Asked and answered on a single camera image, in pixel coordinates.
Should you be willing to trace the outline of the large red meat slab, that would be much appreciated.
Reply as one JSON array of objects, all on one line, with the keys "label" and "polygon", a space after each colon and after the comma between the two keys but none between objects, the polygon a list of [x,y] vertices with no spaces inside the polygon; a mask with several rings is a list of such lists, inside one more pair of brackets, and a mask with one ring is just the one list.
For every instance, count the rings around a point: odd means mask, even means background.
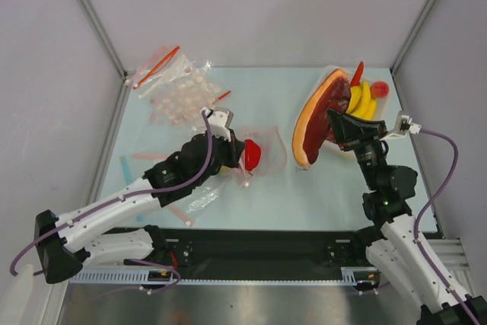
[{"label": "large red meat slab", "polygon": [[308,169],[319,156],[322,144],[331,131],[329,110],[347,111],[351,90],[346,72],[334,68],[320,79],[302,108],[292,136],[292,154],[299,167]]}]

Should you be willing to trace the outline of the clear pink-zip bag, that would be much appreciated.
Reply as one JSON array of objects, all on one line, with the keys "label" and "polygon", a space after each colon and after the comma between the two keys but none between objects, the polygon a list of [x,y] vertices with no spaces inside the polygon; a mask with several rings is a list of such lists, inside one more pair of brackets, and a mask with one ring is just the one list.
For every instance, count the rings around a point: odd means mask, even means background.
[{"label": "clear pink-zip bag", "polygon": [[285,169],[288,156],[277,126],[239,126],[235,133],[240,141],[252,139],[262,149],[260,163],[252,172],[244,168],[244,152],[240,156],[239,168],[231,172],[239,186],[248,187],[252,180],[281,173]]}]

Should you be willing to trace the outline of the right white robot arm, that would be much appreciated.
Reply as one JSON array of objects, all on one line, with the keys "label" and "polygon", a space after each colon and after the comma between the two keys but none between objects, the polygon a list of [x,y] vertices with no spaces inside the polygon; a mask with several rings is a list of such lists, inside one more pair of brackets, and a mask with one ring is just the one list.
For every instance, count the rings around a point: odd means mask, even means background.
[{"label": "right white robot arm", "polygon": [[486,301],[473,296],[441,262],[424,234],[422,208],[414,215],[407,201],[415,195],[418,174],[411,167],[387,163],[388,141],[425,132],[404,113],[393,130],[384,121],[367,121],[346,113],[327,113],[336,143],[352,151],[368,192],[362,207],[372,222],[370,236],[351,246],[352,259],[372,264],[420,312],[420,324],[484,324]]}]

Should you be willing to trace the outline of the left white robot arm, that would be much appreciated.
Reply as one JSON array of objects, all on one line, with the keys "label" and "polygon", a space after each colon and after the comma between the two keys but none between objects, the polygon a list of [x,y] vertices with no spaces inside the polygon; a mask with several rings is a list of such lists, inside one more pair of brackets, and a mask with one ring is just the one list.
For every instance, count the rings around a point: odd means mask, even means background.
[{"label": "left white robot arm", "polygon": [[124,238],[110,229],[132,216],[153,212],[190,196],[223,167],[240,168],[246,143],[209,135],[193,136],[180,150],[146,170],[110,198],[70,213],[51,210],[35,218],[34,241],[47,283],[57,284],[94,263],[142,260],[159,264],[167,257],[160,231],[147,226]]}]

